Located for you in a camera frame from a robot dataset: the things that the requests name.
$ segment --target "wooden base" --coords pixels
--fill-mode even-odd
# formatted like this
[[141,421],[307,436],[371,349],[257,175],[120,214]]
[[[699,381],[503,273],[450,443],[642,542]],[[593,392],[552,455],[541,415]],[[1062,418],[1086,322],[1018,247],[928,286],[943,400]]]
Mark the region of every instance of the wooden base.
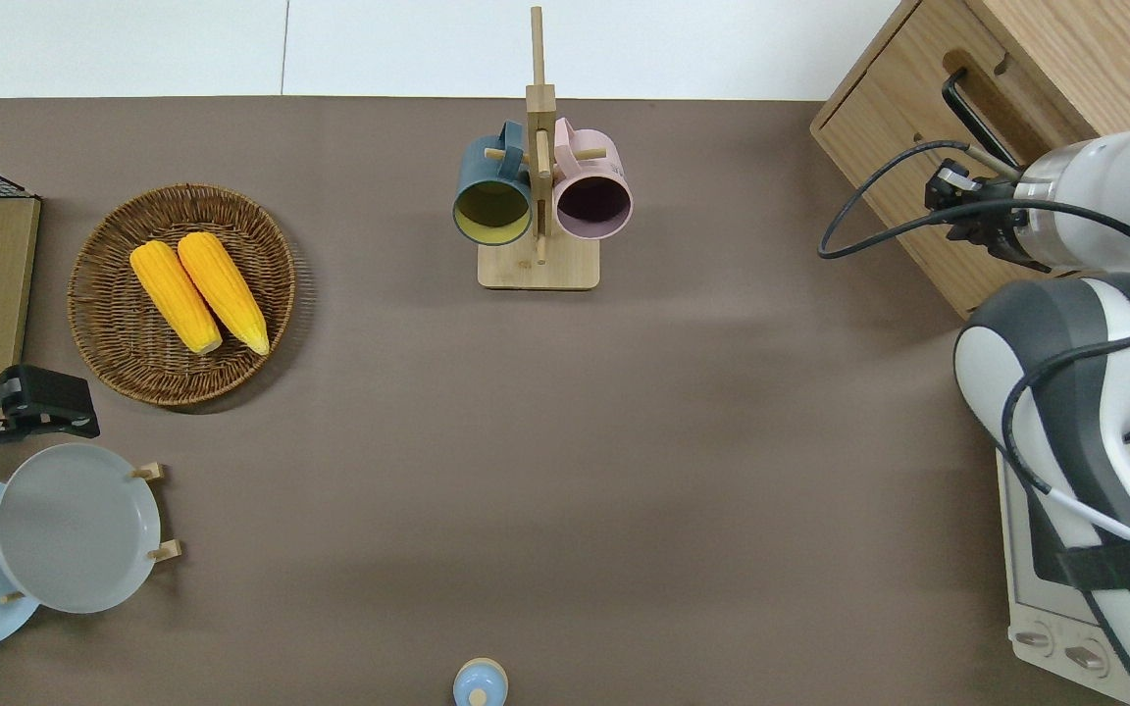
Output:
[[582,291],[600,285],[600,242],[560,232],[548,235],[539,264],[534,233],[508,245],[479,245],[479,285],[487,289]]

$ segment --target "cabinet drawer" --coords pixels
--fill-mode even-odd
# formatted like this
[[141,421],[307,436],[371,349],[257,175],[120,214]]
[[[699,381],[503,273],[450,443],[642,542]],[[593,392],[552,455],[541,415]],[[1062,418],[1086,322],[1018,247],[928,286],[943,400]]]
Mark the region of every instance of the cabinet drawer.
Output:
[[[962,93],[1022,164],[1095,137],[1049,81],[1033,78],[1036,71],[1010,55],[963,1],[902,5],[888,29],[892,35],[876,40],[869,60],[862,58],[851,84],[842,86],[812,127],[853,184],[922,140],[973,142],[940,97],[940,87],[959,68],[968,71]],[[888,225],[925,215],[923,188],[945,157],[964,162],[973,174],[990,174],[959,152],[923,152],[875,184],[867,202]],[[902,236],[901,243],[962,316],[1005,282],[1043,277],[997,260],[983,247],[948,242],[947,232],[928,227]]]

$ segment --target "corn cob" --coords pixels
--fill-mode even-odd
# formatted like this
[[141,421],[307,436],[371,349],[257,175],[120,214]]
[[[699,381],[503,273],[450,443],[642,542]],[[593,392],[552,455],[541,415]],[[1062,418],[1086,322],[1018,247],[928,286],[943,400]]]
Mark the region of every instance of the corn cob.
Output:
[[220,241],[210,233],[192,233],[176,244],[181,264],[208,307],[238,340],[261,356],[269,354],[269,333],[246,280]]
[[139,245],[130,253],[130,267],[185,348],[203,356],[220,345],[212,314],[207,312],[172,247],[162,241]]

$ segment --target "pink mug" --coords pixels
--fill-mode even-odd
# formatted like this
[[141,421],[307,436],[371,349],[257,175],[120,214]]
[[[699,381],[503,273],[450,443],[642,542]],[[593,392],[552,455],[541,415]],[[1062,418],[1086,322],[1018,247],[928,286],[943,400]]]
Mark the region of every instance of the pink mug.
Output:
[[[606,156],[579,159],[574,152],[605,148]],[[556,121],[556,166],[553,211],[562,229],[597,241],[618,233],[631,219],[631,188],[621,171],[618,148],[600,130],[574,130],[566,117]]]

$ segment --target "woven tray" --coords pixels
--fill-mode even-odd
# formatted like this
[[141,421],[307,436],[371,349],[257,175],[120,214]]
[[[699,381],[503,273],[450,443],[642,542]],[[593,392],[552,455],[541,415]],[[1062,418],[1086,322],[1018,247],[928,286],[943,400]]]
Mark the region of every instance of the woven tray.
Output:
[[180,183],[118,207],[94,229],[68,280],[68,324],[86,365],[108,387],[151,406],[193,406],[219,398],[264,365],[220,329],[219,348],[197,356],[176,338],[130,268],[130,253],[148,241],[176,246],[206,229],[219,237],[251,287],[278,348],[295,304],[290,246],[259,204],[219,186]]

